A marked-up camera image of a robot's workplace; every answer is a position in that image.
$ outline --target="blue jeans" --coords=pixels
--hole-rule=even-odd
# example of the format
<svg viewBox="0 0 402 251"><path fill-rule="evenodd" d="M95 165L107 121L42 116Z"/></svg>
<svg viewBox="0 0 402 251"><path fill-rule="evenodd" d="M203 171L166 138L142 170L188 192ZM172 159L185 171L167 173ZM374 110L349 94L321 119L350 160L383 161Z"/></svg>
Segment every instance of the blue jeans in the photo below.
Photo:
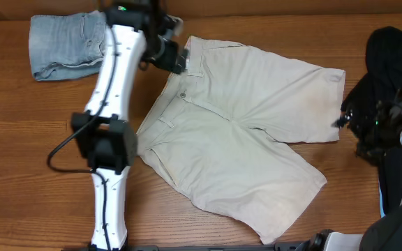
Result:
<svg viewBox="0 0 402 251"><path fill-rule="evenodd" d="M31 18L29 57L38 81L78 79L97 73L104 54L105 15L98 11Z"/></svg>

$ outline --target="black cloth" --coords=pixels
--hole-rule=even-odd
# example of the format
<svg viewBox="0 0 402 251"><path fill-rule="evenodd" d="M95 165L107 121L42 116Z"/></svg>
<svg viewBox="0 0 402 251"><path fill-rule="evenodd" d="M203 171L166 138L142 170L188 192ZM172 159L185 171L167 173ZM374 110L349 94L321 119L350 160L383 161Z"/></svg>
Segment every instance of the black cloth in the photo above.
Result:
<svg viewBox="0 0 402 251"><path fill-rule="evenodd" d="M360 140L371 130L378 101L393 100L402 87L402 31L388 26L375 30L366 47L367 73L343 101L341 111L353 111L350 129Z"/></svg>

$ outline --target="wooden tabletop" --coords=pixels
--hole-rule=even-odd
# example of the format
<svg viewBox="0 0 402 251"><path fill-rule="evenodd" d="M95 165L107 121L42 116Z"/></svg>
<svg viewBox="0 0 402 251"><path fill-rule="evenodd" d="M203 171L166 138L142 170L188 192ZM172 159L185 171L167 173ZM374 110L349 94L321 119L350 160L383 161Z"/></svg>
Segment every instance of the wooden tabletop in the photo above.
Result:
<svg viewBox="0 0 402 251"><path fill-rule="evenodd" d="M345 95L366 72L365 45L374 29L402 29L402 15L224 17L190 20L188 34L233 40L282 56L347 72ZM72 112L82 111L96 76L36 82L29 65L29 22L0 22L0 250L59 250L83 246L94 230L94 191L85 174L57 174L46 155L71 132ZM131 98L137 129L165 85L168 73L139 72ZM363 234L379 219L377 171L355 157L357 140L342 130L328 144L292 148L328 180L280 241L310 238L331 228ZM60 167L86 168L75 143L55 159ZM126 221L131 245L259 244L244 223L207 213L174 191L136 158L128 177Z"/></svg>

